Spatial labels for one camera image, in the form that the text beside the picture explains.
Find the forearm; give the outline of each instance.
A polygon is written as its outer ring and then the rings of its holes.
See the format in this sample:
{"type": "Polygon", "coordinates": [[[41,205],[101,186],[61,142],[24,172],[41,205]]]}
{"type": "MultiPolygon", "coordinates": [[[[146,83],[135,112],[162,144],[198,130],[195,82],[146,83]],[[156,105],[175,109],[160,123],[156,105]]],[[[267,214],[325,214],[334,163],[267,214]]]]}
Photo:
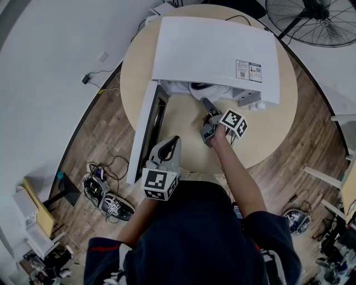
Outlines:
{"type": "Polygon", "coordinates": [[[220,159],[231,193],[243,215],[266,211],[261,191],[244,168],[229,142],[224,138],[217,141],[214,149],[220,159]]]}
{"type": "Polygon", "coordinates": [[[145,198],[136,209],[131,219],[122,228],[117,240],[127,244],[129,247],[136,247],[141,234],[147,229],[150,220],[158,204],[157,200],[145,198]]]}

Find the round table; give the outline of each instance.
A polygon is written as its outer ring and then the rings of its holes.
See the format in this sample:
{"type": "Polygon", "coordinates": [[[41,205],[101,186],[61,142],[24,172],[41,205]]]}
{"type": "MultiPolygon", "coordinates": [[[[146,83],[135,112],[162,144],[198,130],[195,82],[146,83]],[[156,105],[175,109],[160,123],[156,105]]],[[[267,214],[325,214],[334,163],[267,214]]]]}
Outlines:
{"type": "MultiPolygon", "coordinates": [[[[209,5],[190,5],[175,9],[164,16],[190,16],[227,19],[243,15],[253,27],[264,26],[237,10],[209,5]]],[[[127,118],[134,129],[139,119],[147,84],[152,79],[156,44],[162,17],[152,21],[132,41],[121,69],[121,98],[127,118]]],[[[236,17],[230,21],[248,24],[236,17]]],[[[214,105],[223,113],[231,108],[246,117],[248,129],[241,140],[235,140],[233,149],[242,164],[249,168],[267,158],[287,136],[294,120],[298,89],[294,69],[286,51],[276,39],[279,64],[280,104],[261,111],[243,110],[236,101],[218,100],[214,105]]],[[[180,166],[200,173],[222,173],[219,159],[213,149],[207,147],[200,136],[202,118],[207,114],[203,104],[193,96],[172,96],[162,124],[160,140],[178,135],[182,139],[180,166]]]]}

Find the black fan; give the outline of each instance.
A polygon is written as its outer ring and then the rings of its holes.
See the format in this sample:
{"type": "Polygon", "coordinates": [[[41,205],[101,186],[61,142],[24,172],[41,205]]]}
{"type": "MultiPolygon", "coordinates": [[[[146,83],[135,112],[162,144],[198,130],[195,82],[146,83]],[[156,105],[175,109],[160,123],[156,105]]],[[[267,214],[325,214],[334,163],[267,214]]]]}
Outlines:
{"type": "Polygon", "coordinates": [[[284,36],[313,46],[340,47],[356,41],[355,0],[266,0],[272,23],[284,36]]]}

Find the hand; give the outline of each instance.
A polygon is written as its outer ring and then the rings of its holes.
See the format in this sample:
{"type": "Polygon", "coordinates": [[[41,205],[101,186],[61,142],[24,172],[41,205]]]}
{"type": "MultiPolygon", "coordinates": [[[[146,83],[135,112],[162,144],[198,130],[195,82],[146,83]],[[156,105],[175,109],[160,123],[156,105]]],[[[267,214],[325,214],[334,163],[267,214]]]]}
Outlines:
{"type": "Polygon", "coordinates": [[[217,145],[226,140],[226,131],[225,131],[225,126],[224,125],[221,125],[221,124],[218,124],[215,128],[215,135],[214,137],[211,139],[211,146],[213,148],[216,148],[217,145]]]}

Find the dark t-shirt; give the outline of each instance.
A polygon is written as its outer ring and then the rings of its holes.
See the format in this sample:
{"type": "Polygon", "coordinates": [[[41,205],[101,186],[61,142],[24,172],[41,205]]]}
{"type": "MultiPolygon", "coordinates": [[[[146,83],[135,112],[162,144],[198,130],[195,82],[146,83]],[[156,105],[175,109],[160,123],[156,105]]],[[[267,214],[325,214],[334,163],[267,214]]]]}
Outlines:
{"type": "Polygon", "coordinates": [[[287,284],[297,284],[301,264],[285,218],[255,212],[242,228],[221,186],[181,181],[169,201],[159,202],[134,250],[116,240],[90,240],[84,284],[103,284],[120,267],[128,285],[265,285],[260,248],[275,251],[287,284]]]}

